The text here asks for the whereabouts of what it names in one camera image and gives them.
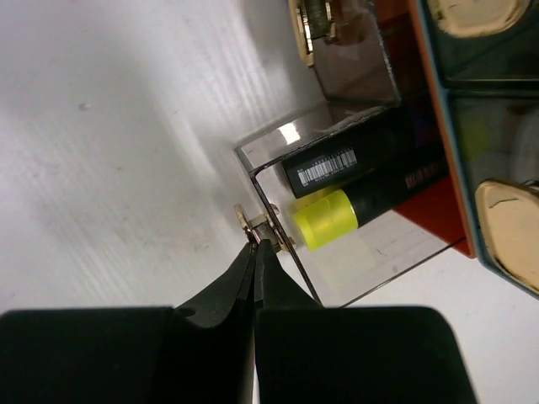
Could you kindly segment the teal drawer box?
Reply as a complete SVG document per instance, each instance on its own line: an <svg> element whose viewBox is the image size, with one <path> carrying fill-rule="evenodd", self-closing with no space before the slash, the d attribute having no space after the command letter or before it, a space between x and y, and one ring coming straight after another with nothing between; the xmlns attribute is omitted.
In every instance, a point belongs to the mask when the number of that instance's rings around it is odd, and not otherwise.
<svg viewBox="0 0 539 404"><path fill-rule="evenodd" d="M538 293L538 4L535 1L279 1L246 4L259 51L297 50L322 97L236 149L262 211L237 220L268 241L315 301L344 306L454 248ZM404 107L416 146L448 174L398 207L307 249L292 215L370 172L296 198L285 159Z"/></svg>

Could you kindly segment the purple cap highlighter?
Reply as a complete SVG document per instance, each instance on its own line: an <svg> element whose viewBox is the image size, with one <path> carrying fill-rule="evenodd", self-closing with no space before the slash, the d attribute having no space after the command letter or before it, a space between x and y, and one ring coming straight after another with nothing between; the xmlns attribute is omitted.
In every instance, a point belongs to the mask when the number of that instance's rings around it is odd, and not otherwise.
<svg viewBox="0 0 539 404"><path fill-rule="evenodd" d="M291 192L299 199L364 175L415 146L410 114L399 107L285 159L282 169Z"/></svg>

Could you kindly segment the yellow cap highlighter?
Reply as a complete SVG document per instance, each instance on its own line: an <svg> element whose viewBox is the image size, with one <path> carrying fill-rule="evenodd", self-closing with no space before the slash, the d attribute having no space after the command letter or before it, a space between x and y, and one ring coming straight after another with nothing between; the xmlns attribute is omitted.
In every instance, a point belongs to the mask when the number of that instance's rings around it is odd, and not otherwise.
<svg viewBox="0 0 539 404"><path fill-rule="evenodd" d="M398 207L447 174L444 147L422 146L298 210L292 220L313 251Z"/></svg>

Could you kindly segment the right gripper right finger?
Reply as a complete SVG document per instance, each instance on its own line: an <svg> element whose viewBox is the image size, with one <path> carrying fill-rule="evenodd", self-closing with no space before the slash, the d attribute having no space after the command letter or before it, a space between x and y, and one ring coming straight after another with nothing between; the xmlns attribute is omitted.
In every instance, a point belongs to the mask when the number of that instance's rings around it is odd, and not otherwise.
<svg viewBox="0 0 539 404"><path fill-rule="evenodd" d="M474 403L451 326L426 306L325 308L268 241L254 270L255 361L263 403Z"/></svg>

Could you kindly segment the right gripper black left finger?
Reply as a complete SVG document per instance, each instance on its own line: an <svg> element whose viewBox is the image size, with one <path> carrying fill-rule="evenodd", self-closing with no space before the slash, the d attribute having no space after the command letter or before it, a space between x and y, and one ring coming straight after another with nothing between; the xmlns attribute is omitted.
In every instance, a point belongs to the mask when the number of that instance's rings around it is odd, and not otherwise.
<svg viewBox="0 0 539 404"><path fill-rule="evenodd" d="M256 252L176 307L6 312L2 402L251 402Z"/></svg>

